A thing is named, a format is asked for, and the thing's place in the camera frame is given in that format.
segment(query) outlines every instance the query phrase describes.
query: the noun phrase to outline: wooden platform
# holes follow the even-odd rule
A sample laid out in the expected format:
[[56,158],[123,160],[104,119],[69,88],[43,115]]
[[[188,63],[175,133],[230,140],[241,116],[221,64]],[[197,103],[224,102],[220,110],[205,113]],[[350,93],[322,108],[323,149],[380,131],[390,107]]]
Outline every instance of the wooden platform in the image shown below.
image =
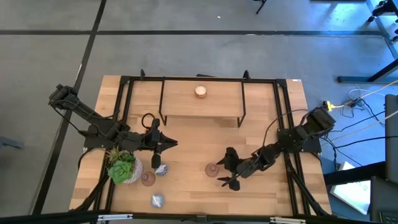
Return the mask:
[[[107,116],[113,112],[114,102],[119,85],[119,76],[104,76],[95,110]],[[141,126],[143,114],[151,112],[159,117],[159,100],[162,82],[134,82],[127,124],[133,131],[144,132]],[[223,85],[230,83],[216,82],[216,89],[222,90]],[[300,80],[287,80],[292,110],[307,108],[303,86]],[[183,83],[173,83],[165,88],[168,94],[164,99],[164,110],[175,110],[175,98],[182,97],[178,89],[187,88]],[[274,92],[271,84],[245,83],[246,117],[240,128],[237,128],[236,118],[192,118],[173,116],[167,120],[167,126],[159,129],[170,138],[178,141],[178,146],[162,153],[162,162],[169,167],[164,177],[157,177],[151,187],[143,186],[139,181],[133,184],[117,185],[113,195],[112,212],[145,212],[145,213],[178,213],[178,214],[215,214],[215,215],[291,215],[289,190],[285,173],[283,156],[275,165],[265,172],[257,171],[247,179],[239,178],[241,190],[234,192],[228,187],[221,187],[222,182],[209,178],[205,174],[205,166],[209,162],[218,162],[223,158],[227,147],[234,147],[242,158],[261,146],[267,126],[277,117]],[[241,103],[241,92],[228,93],[220,91],[217,101],[223,105],[225,97],[232,103]],[[228,114],[231,108],[217,106],[217,113]],[[295,124],[298,124],[305,112],[294,113]],[[276,142],[277,123],[270,128],[266,144]],[[142,160],[144,170],[151,170],[151,152],[136,152],[136,157]],[[103,150],[94,150],[87,154],[81,162],[81,168],[76,180],[70,208],[79,206],[98,182]],[[319,160],[311,155],[301,153],[305,182],[315,199],[327,212],[330,205],[323,181]],[[218,177],[230,176],[230,173],[220,166]],[[103,191],[101,208],[104,208],[108,185]],[[162,208],[152,208],[150,197],[153,194],[164,194],[165,205]],[[302,212],[300,191],[296,187],[298,207]]]

